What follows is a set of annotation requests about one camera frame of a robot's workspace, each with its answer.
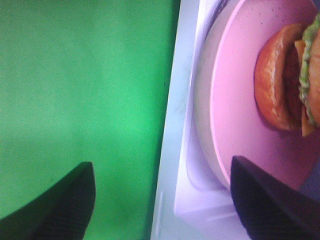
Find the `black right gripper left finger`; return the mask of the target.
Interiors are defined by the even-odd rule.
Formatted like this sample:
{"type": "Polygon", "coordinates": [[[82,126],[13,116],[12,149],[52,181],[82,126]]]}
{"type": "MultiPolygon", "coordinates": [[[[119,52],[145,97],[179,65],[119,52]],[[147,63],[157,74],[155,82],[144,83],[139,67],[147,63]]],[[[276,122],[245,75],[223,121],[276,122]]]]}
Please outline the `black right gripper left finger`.
{"type": "Polygon", "coordinates": [[[37,198],[0,220],[2,240],[82,240],[96,201],[92,162],[82,162],[37,198]]]}

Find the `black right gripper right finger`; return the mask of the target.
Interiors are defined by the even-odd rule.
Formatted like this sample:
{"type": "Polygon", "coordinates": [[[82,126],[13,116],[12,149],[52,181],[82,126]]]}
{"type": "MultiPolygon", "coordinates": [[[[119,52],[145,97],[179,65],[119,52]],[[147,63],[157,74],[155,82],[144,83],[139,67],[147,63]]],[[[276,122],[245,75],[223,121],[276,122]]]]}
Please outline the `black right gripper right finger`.
{"type": "Polygon", "coordinates": [[[243,156],[231,161],[230,192],[252,240],[318,240],[320,203],[278,181],[243,156]]]}

